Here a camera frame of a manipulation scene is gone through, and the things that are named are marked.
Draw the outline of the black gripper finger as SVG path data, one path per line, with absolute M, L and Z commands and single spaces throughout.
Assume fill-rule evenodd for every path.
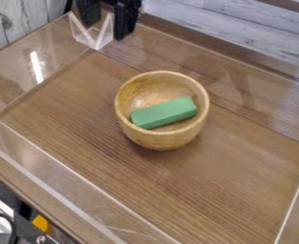
M 91 27 L 101 19 L 100 0 L 76 0 L 83 24 Z
M 115 5 L 115 39 L 123 40 L 136 29 L 143 0 L 117 0 Z

